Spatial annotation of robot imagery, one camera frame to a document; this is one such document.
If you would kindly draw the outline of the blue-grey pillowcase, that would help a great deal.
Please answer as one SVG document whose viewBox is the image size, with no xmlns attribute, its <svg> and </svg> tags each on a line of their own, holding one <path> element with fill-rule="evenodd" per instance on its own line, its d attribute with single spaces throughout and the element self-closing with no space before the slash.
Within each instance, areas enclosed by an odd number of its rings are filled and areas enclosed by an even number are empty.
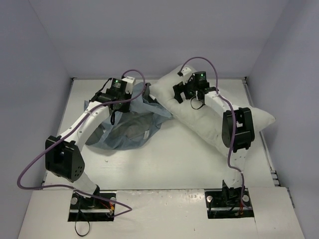
<svg viewBox="0 0 319 239">
<path fill-rule="evenodd" d="M 133 96 L 144 90 L 143 83 L 133 88 Z M 86 141 L 87 146 L 103 150 L 128 150 L 143 146 L 161 128 L 163 122 L 172 119 L 172 114 L 156 100 L 144 99 L 144 93 L 130 102 L 129 112 L 115 113 L 105 119 Z"/>
</svg>

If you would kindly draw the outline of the white pillow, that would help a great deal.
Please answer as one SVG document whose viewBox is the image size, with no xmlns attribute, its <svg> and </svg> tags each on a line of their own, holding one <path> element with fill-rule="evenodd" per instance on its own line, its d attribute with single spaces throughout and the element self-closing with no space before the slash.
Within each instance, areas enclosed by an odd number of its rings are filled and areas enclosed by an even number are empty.
<svg viewBox="0 0 319 239">
<path fill-rule="evenodd" d="M 201 106 L 201 103 L 193 100 L 189 101 L 182 96 L 183 102 L 178 103 L 174 98 L 173 86 L 180 82 L 187 82 L 191 74 L 186 77 L 177 75 L 179 67 L 170 73 L 161 77 L 155 84 L 150 86 L 150 95 L 152 95 L 165 109 L 167 109 L 177 120 L 198 134 L 204 141 L 215 147 L 221 155 L 228 156 L 229 149 L 224 145 L 221 139 L 222 117 L 213 109 Z"/>
</svg>

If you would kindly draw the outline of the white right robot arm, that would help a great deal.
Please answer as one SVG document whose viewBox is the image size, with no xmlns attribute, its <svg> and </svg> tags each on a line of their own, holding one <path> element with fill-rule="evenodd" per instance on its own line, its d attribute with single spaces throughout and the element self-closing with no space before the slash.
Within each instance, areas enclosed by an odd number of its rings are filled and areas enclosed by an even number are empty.
<svg viewBox="0 0 319 239">
<path fill-rule="evenodd" d="M 210 107 L 222 117 L 221 139 L 228 148 L 228 169 L 223 183 L 228 188 L 221 191 L 220 198 L 226 205 L 234 204 L 239 198 L 236 189 L 245 188 L 242 179 L 245 158 L 255 139 L 251 109 L 235 105 L 223 97 L 217 87 L 210 86 L 205 71 L 191 73 L 185 83 L 179 82 L 172 89 L 179 103 L 183 102 L 181 95 L 184 94 L 187 100 L 197 99 L 202 107 Z"/>
</svg>

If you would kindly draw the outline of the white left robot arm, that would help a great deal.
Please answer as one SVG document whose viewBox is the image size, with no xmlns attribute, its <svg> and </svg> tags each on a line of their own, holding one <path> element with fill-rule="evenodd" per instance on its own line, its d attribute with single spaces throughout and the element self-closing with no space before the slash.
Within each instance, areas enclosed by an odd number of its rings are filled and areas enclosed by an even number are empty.
<svg viewBox="0 0 319 239">
<path fill-rule="evenodd" d="M 133 91 L 134 77 L 111 78 L 108 89 L 100 89 L 89 100 L 83 114 L 59 136 L 45 142 L 45 168 L 69 182 L 68 187 L 79 190 L 82 204 L 88 209 L 99 205 L 99 187 L 85 173 L 81 151 L 95 129 L 109 116 L 127 112 L 132 100 L 141 93 Z"/>
</svg>

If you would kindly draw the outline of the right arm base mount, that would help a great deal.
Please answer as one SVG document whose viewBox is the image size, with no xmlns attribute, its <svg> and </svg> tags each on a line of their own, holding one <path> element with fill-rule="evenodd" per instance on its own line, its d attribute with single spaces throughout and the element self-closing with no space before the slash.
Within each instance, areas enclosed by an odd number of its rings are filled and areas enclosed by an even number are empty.
<svg viewBox="0 0 319 239">
<path fill-rule="evenodd" d="M 208 219 L 239 219 L 253 218 L 254 211 L 250 200 L 249 191 L 245 190 L 242 200 L 240 189 L 205 190 L 205 202 Z"/>
</svg>

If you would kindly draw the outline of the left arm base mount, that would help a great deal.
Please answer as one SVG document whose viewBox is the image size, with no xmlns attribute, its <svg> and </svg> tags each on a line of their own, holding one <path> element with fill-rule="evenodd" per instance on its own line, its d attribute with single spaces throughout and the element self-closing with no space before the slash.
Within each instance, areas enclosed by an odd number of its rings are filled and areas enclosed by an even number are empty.
<svg viewBox="0 0 319 239">
<path fill-rule="evenodd" d="M 69 222 L 112 222 L 115 204 L 96 198 L 87 198 L 73 192 L 68 221 Z"/>
</svg>

